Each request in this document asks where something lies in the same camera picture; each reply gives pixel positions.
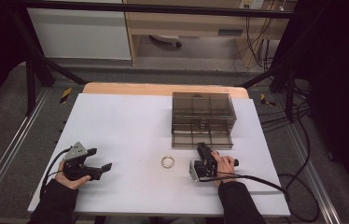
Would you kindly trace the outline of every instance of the white table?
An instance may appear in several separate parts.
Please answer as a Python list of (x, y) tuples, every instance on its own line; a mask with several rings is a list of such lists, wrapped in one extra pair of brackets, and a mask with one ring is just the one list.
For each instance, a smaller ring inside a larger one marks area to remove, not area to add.
[[(254, 175), (279, 184), (253, 101), (232, 98), (237, 121), (231, 132), (234, 146), (221, 151), (240, 161), (235, 173)], [(101, 180), (80, 188), (75, 212), (94, 216), (218, 217), (223, 209), (212, 183), (197, 183), (188, 173), (195, 149), (172, 148), (172, 96), (82, 93), (70, 114), (53, 158), (79, 141), (97, 148), (86, 165), (113, 162)], [(161, 159), (175, 159), (171, 169)], [(271, 187), (241, 179), (265, 217), (289, 216), (283, 194)], [(38, 190), (28, 211), (38, 204)]]

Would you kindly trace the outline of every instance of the metal ring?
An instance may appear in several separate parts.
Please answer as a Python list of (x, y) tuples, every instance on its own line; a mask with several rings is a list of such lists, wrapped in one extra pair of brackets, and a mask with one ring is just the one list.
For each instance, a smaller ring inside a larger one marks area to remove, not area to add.
[[(172, 160), (172, 163), (170, 165), (166, 165), (165, 164), (166, 159)], [(172, 168), (175, 165), (175, 159), (173, 159), (171, 156), (164, 156), (161, 160), (161, 165), (166, 169)]]

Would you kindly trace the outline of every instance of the metal rail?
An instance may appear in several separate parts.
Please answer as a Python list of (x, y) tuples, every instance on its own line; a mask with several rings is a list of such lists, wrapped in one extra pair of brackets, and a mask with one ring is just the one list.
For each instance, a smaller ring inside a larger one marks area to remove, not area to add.
[(7, 147), (6, 152), (4, 153), (3, 157), (0, 160), (0, 183), (5, 176), (10, 164), (14, 160), (19, 148), (21, 147), (21, 144), (26, 137), (27, 133), (29, 132), (30, 128), (32, 127), (35, 118), (37, 117), (38, 113), (40, 112), (40, 109), (42, 108), (46, 96), (49, 93), (50, 88), (46, 88), (42, 90), (37, 98), (37, 104), (35, 107), (35, 110), (32, 112), (32, 114), (29, 117), (26, 117), (23, 120), (22, 125), (18, 129), (17, 133), (13, 137), (11, 143)]

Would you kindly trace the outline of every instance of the cable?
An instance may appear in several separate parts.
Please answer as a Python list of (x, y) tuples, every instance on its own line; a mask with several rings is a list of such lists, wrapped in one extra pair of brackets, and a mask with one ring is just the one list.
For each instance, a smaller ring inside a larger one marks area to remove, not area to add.
[(272, 113), (265, 113), (265, 114), (258, 114), (259, 116), (265, 116), (265, 115), (273, 115), (273, 114), (283, 114), (285, 111), (278, 111), (278, 112), (272, 112)]
[[(271, 6), (269, 8), (269, 10), (271, 10), (273, 8), (273, 5), (274, 5), (274, 2), (276, 0), (273, 0), (272, 3), (271, 3)], [(246, 42), (247, 42), (247, 45), (251, 51), (251, 53), (253, 54), (253, 58), (254, 60), (256, 61), (256, 63), (258, 64), (258, 66), (260, 67), (263, 67), (264, 68), (264, 71), (265, 71), (265, 67), (264, 67), (264, 60), (262, 59), (261, 57), (261, 52), (262, 52), (262, 46), (263, 46), (263, 40), (260, 41), (258, 43), (258, 53), (256, 54), (256, 52), (254, 51), (253, 49), (253, 45), (255, 44), (255, 42), (257, 40), (260, 40), (260, 38), (265, 34), (265, 32), (267, 31), (267, 29), (270, 28), (270, 25), (271, 23), (273, 22), (273, 18), (269, 18), (269, 19), (265, 19), (265, 22), (264, 24), (262, 25), (262, 29), (258, 35), (258, 37), (253, 41), (251, 42), (251, 39), (250, 39), (250, 36), (249, 36), (249, 27), (250, 27), (250, 18), (246, 17), (246, 36), (247, 36), (247, 39), (246, 39)]]
[[(309, 113), (309, 111), (307, 111), (306, 113), (302, 114), (300, 117), (302, 118), (302, 117), (304, 117), (305, 115), (307, 115), (308, 113)], [(283, 122), (286, 122), (286, 121), (288, 121), (288, 122), (285, 123), (285, 124), (283, 124), (283, 125), (281, 125), (281, 126), (278, 126), (278, 127), (273, 128), (273, 129), (270, 129), (270, 130), (268, 130), (268, 131), (264, 131), (264, 133), (270, 133), (270, 132), (272, 132), (272, 131), (275, 131), (275, 130), (277, 130), (277, 129), (280, 129), (280, 128), (282, 128), (282, 127), (285, 127), (286, 125), (290, 124), (291, 122), (290, 122), (289, 120), (284, 120), (284, 121), (279, 121), (279, 122), (276, 122), (276, 123), (271, 124), (271, 125), (269, 125), (269, 126), (263, 127), (263, 129), (266, 129), (266, 128), (272, 127), (273, 125), (277, 125), (277, 124), (280, 124), (280, 123), (283, 123)]]
[[(276, 0), (273, 0), (270, 9), (272, 9), (273, 3), (274, 3), (275, 1), (276, 1)], [(253, 57), (254, 57), (255, 60), (256, 60), (257, 56), (256, 56), (256, 54), (254, 53), (252, 46), (256, 43), (256, 41), (258, 41), (258, 40), (260, 39), (260, 37), (267, 31), (267, 29), (269, 29), (269, 27), (270, 27), (270, 25), (271, 25), (271, 23), (272, 23), (272, 21), (273, 21), (273, 19), (270, 18), (270, 19), (268, 20), (268, 23), (267, 23), (267, 19), (266, 19), (265, 22), (264, 22), (264, 24), (262, 25), (261, 32), (259, 33), (259, 35), (257, 36), (257, 38), (256, 38), (253, 42), (250, 42), (251, 40), (250, 40), (250, 38), (249, 38), (249, 33), (248, 33), (249, 20), (250, 20), (250, 18), (246, 17), (246, 31), (247, 31), (247, 36), (248, 36), (248, 38), (247, 38), (247, 47), (244, 48), (244, 49), (239, 50), (239, 51), (234, 55), (234, 59), (233, 59), (233, 66), (234, 66), (234, 68), (235, 68), (235, 72), (236, 72), (236, 73), (237, 73), (236, 65), (235, 65), (236, 56), (237, 56), (238, 54), (240, 55), (241, 52), (244, 51), (244, 50), (246, 50), (246, 49), (251, 49), (251, 51), (252, 51), (252, 53), (253, 53)]]
[(60, 153), (55, 157), (55, 159), (53, 159), (53, 161), (51, 162), (51, 164), (49, 165), (49, 168), (48, 168), (48, 170), (46, 171), (46, 176), (44, 177), (43, 183), (41, 184), (41, 189), (40, 189), (40, 200), (41, 200), (41, 198), (43, 197), (44, 192), (46, 191), (47, 181), (48, 181), (49, 176), (50, 176), (49, 172), (50, 172), (50, 170), (52, 169), (53, 164), (55, 163), (56, 160), (58, 160), (58, 158), (59, 158), (63, 153), (66, 153), (66, 152), (70, 151), (70, 148), (72, 148), (72, 147), (69, 147), (68, 149), (65, 149), (65, 150), (63, 150), (62, 152), (60, 152)]
[(225, 180), (225, 179), (234, 179), (234, 178), (237, 178), (237, 179), (250, 179), (250, 180), (254, 180), (254, 181), (259, 182), (261, 184), (265, 184), (265, 185), (268, 185), (268, 186), (270, 186), (270, 187), (272, 187), (274, 189), (278, 189), (278, 190), (282, 191), (283, 194), (285, 195), (286, 201), (290, 200), (290, 195), (288, 194), (286, 189), (283, 189), (282, 187), (280, 187), (278, 185), (275, 185), (275, 184), (273, 184), (270, 181), (267, 181), (267, 180), (264, 180), (264, 179), (261, 179), (261, 178), (258, 178), (258, 177), (252, 176), (252, 175), (237, 175), (237, 174), (230, 174), (230, 173), (224, 173), (224, 172), (218, 172), (218, 173), (224, 174), (226, 176), (212, 177), (212, 178), (209, 178), (209, 179), (200, 179), (199, 181), (200, 182), (211, 182), (211, 181)]
[(50, 174), (49, 176), (56, 175), (56, 174), (58, 174), (58, 173), (60, 173), (60, 172), (63, 172), (63, 171), (54, 172), (54, 173)]
[(300, 217), (298, 214), (294, 213), (294, 211), (291, 210), (291, 208), (289, 208), (290, 210), (290, 213), (291, 215), (293, 215), (294, 217), (298, 218), (299, 220), (301, 221), (304, 221), (304, 222), (314, 222), (318, 219), (319, 215), (320, 215), (320, 212), (319, 212), (319, 205), (318, 205), (318, 202), (317, 202), (317, 199), (315, 198), (314, 194), (312, 193), (311, 189), (301, 180), (299, 179), (299, 175), (300, 173), (303, 171), (303, 169), (306, 167), (306, 165), (308, 164), (309, 162), (309, 159), (310, 159), (310, 156), (311, 156), (311, 141), (309, 139), (309, 135), (308, 133), (306, 132), (306, 129), (305, 127), (303, 126), (303, 123), (300, 119), (300, 107), (303, 105), (303, 104), (306, 104), (306, 102), (303, 102), (302, 104), (300, 104), (298, 107), (297, 107), (297, 116), (298, 116), (298, 121), (300, 123), (300, 126), (305, 134), (305, 139), (306, 139), (306, 143), (307, 143), (307, 156), (306, 156), (306, 159), (303, 163), (303, 165), (301, 166), (301, 168), (294, 174), (294, 175), (289, 175), (289, 174), (279, 174), (278, 176), (291, 176), (291, 179), (290, 181), (287, 183), (287, 185), (285, 186), (285, 189), (288, 190), (291, 186), (291, 184), (297, 179), (298, 181), (300, 181), (300, 183), (308, 190), (308, 192), (313, 196), (313, 199), (314, 199), (314, 202), (316, 203), (316, 215), (312, 218), (312, 219), (306, 219), (306, 218), (302, 218)]
[(288, 219), (288, 217), (285, 217), (285, 220), (287, 221), (288, 224), (291, 224), (290, 219)]
[[(310, 111), (309, 108), (306, 108), (306, 109), (302, 110), (300, 113), (303, 113), (303, 114), (301, 114), (300, 117), (302, 118), (303, 116), (307, 115), (309, 113), (309, 111)], [(287, 116), (281, 117), (279, 119), (270, 119), (270, 120), (263, 121), (263, 122), (261, 122), (261, 126), (262, 126), (262, 128), (269, 128), (269, 127), (272, 127), (275, 124), (280, 124), (280, 123), (283, 123), (283, 122), (290, 123), (290, 121), (289, 121)]]

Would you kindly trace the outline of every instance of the wooden table edge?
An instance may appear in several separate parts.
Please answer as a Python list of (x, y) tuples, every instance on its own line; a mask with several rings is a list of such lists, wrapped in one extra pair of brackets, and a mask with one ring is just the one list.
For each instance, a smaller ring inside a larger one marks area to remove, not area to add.
[(211, 92), (228, 93), (231, 98), (249, 99), (247, 90), (241, 87), (224, 86), (197, 86), (197, 85), (171, 85), (150, 83), (109, 83), (90, 82), (85, 85), (82, 93), (95, 94), (124, 94), (124, 95), (173, 95), (174, 91), (180, 92)]

